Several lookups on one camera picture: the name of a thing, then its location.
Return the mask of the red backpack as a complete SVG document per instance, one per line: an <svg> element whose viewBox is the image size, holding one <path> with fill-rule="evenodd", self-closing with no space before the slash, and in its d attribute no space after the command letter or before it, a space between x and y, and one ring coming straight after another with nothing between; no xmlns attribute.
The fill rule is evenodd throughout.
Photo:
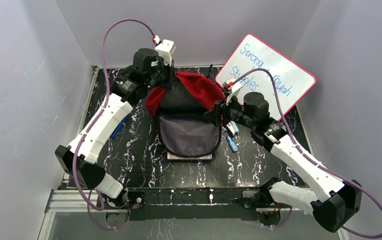
<svg viewBox="0 0 382 240"><path fill-rule="evenodd" d="M145 100L159 139L180 157L213 155L221 141L221 128L204 118L215 102L225 98L221 88L201 74L177 71L171 89L156 87Z"/></svg>

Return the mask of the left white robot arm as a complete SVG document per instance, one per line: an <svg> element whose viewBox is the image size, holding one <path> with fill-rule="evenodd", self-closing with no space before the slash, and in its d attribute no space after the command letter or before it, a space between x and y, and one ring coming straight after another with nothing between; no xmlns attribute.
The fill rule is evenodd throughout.
<svg viewBox="0 0 382 240"><path fill-rule="evenodd" d="M172 82L172 50L141 48L133 64L121 70L98 112L81 133L67 146L59 145L55 155L62 168L79 184L109 197L116 208L126 206L128 194L124 186L97 165L106 141L141 99L154 87L168 87Z"/></svg>

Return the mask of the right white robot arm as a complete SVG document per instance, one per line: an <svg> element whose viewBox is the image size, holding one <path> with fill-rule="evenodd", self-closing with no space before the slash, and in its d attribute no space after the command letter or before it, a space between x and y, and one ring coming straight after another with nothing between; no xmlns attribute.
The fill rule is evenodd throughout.
<svg viewBox="0 0 382 240"><path fill-rule="evenodd" d="M273 207L285 203L312 215L325 230L335 233L360 209L362 192L356 180L342 180L325 171L322 164L311 157L287 133L283 124L270 117L269 104L259 92L244 96L239 104L237 97L216 101L204 113L204 118L215 126L233 121L249 128L251 137L268 152L278 157L310 186L303 189L279 179L271 179L260 187L261 203Z"/></svg>

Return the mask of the grey light-blue stapler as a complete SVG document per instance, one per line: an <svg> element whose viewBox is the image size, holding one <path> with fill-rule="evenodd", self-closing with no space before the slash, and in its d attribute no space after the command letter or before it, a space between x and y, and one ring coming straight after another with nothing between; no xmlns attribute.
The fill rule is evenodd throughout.
<svg viewBox="0 0 382 240"><path fill-rule="evenodd" d="M230 121L225 125L225 129L230 136L236 136L239 133L239 129L234 121Z"/></svg>

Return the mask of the small blue stapler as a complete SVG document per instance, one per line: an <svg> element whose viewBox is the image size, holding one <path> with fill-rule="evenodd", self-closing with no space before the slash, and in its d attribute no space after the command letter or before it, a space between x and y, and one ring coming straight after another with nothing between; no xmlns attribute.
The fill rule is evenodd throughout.
<svg viewBox="0 0 382 240"><path fill-rule="evenodd" d="M233 153L237 153L238 152L238 147L237 147L236 143L234 142L233 138L228 135L228 136L226 136L226 141L227 141L228 146L231 149L231 151Z"/></svg>

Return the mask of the floral pink book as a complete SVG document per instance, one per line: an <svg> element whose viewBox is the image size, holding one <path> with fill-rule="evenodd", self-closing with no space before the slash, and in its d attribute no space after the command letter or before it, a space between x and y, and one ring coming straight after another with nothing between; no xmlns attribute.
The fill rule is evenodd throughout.
<svg viewBox="0 0 382 240"><path fill-rule="evenodd" d="M209 155L204 155L200 157L195 157L195 156L187 156L187 157L181 157L177 155L173 155L171 153L167 153L167 159L172 160L172 161L210 161L213 158L212 154Z"/></svg>

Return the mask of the pink-framed whiteboard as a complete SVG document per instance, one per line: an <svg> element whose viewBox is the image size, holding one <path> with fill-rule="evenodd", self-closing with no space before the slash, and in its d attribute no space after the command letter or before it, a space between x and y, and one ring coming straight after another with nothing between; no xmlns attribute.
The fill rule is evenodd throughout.
<svg viewBox="0 0 382 240"><path fill-rule="evenodd" d="M316 83L314 75L251 33L241 40L215 80L223 84L230 78L240 79L239 103L243 103L245 94L259 92L276 120Z"/></svg>

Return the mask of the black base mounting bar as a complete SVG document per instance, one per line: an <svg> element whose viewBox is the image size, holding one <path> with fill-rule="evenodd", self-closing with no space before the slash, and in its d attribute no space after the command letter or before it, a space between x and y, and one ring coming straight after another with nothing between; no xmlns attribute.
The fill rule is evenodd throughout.
<svg viewBox="0 0 382 240"><path fill-rule="evenodd" d="M255 221L268 206L257 187L130 188L131 219Z"/></svg>

